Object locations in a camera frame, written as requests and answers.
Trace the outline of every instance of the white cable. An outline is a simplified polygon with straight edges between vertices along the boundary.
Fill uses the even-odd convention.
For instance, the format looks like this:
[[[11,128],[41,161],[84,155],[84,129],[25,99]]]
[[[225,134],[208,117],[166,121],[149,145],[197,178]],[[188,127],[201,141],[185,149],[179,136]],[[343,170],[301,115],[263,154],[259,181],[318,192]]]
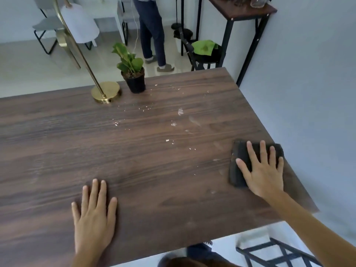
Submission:
[[[135,52],[137,40],[139,39],[139,27],[137,26],[137,23],[136,23],[136,20],[135,20],[135,15],[134,15],[134,10],[132,9],[132,1],[133,0],[131,0],[131,11],[132,11],[133,20],[134,20],[134,22],[136,24],[136,28],[137,28],[137,38],[136,38],[136,42],[135,42],[135,48],[133,49],[133,52]]]

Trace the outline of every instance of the white floor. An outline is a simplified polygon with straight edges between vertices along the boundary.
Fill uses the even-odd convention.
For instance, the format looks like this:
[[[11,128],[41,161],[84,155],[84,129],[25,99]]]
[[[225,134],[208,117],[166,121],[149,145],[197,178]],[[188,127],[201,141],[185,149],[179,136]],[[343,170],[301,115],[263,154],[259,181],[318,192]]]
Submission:
[[[178,53],[172,32],[169,27],[165,28],[167,63],[175,66],[175,70],[172,73],[190,71],[191,65],[189,60],[186,55],[181,57],[180,53]],[[91,51],[88,51],[84,45],[81,45],[81,49],[99,82],[123,80],[120,71],[116,68],[116,64],[120,62],[120,59],[118,55],[111,53],[112,45],[115,42],[120,42],[120,40],[118,32],[103,33],[96,40],[97,48],[93,47]],[[128,48],[131,52],[137,53],[138,57],[143,57],[140,39],[138,39],[136,49],[134,50],[135,40],[136,32],[133,30],[130,33]],[[53,39],[48,39],[44,43],[49,47],[52,41]],[[156,71],[157,63],[144,66],[146,77],[162,74]],[[76,69],[69,57],[59,46],[56,47],[51,56],[48,56],[43,52],[36,40],[0,44],[0,97],[85,85],[93,85],[93,81],[87,70],[83,65],[80,70]],[[239,245],[239,247],[245,248],[261,244],[267,242],[269,236],[295,248],[309,252],[303,242],[300,241],[298,236],[285,222],[213,240],[214,244],[212,248],[213,251],[218,252],[232,263],[246,266],[246,261],[243,256],[236,252],[235,246]],[[175,251],[175,253],[184,255],[184,249]],[[157,266],[164,254],[150,256],[117,266],[154,267]],[[282,254],[278,248],[266,248],[256,252],[256,255],[268,260]],[[293,265],[295,267],[304,266],[299,260],[294,260]]]

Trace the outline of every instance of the wood grain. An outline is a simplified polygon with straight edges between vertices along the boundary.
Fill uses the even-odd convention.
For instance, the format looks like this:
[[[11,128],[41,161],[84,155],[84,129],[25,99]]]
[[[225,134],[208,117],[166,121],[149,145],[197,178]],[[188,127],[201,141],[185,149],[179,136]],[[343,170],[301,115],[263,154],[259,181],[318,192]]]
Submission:
[[[0,266],[68,266],[70,203],[94,178],[120,205],[101,266],[280,220],[228,184],[233,140],[272,139],[225,68],[147,78],[142,94],[119,84],[109,105],[91,86],[0,99]],[[288,164],[284,179],[316,210]]]
[[[268,14],[277,12],[273,6],[265,4],[263,8],[251,7],[251,0],[247,0],[242,6],[234,5],[234,0],[209,0],[213,6],[227,19],[244,21],[248,19],[261,18]]]

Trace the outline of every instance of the gold lamp base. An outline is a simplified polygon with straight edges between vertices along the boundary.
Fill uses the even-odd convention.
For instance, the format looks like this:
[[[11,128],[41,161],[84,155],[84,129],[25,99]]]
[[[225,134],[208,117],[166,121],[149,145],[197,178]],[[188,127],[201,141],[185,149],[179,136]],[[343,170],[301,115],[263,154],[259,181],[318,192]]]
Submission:
[[[119,97],[121,94],[120,85],[117,82],[105,81],[100,83],[100,87],[106,95],[106,98],[103,98],[96,86],[94,86],[91,90],[92,97],[98,103],[110,103],[113,99]]]

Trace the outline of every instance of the green towel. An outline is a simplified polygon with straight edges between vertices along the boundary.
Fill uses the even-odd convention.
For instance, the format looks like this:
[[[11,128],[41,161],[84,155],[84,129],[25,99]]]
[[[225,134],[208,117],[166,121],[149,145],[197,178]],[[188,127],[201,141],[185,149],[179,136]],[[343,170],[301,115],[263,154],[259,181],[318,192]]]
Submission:
[[[211,56],[212,50],[217,49],[219,45],[211,40],[198,40],[192,43],[192,46],[194,48],[194,53]]]

